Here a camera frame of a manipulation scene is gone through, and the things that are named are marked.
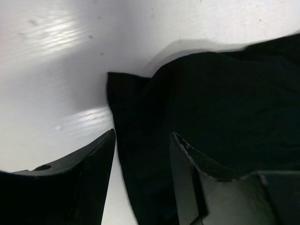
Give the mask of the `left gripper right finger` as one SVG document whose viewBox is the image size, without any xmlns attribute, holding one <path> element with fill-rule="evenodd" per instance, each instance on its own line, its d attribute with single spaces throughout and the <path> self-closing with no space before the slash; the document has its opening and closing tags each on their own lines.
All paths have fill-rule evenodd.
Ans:
<svg viewBox="0 0 300 225">
<path fill-rule="evenodd" d="M 297 225 L 300 173 L 240 175 L 170 135 L 170 159 L 181 225 Z"/>
</svg>

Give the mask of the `black t-shirt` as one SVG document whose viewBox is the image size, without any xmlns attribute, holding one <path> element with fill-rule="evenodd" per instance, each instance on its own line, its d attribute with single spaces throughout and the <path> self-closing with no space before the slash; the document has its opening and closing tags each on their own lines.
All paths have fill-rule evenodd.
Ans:
<svg viewBox="0 0 300 225">
<path fill-rule="evenodd" d="M 152 77 L 108 73 L 107 101 L 127 194 L 140 225 L 178 223 L 170 133 L 227 168 L 300 168 L 300 37 L 200 52 Z"/>
</svg>

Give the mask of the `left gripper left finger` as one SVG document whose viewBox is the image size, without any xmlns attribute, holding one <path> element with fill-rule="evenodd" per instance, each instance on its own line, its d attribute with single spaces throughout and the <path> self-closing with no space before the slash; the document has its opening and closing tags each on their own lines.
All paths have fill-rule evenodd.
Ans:
<svg viewBox="0 0 300 225">
<path fill-rule="evenodd" d="M 115 131 L 29 171 L 0 173 L 3 225 L 99 225 L 115 151 Z"/>
</svg>

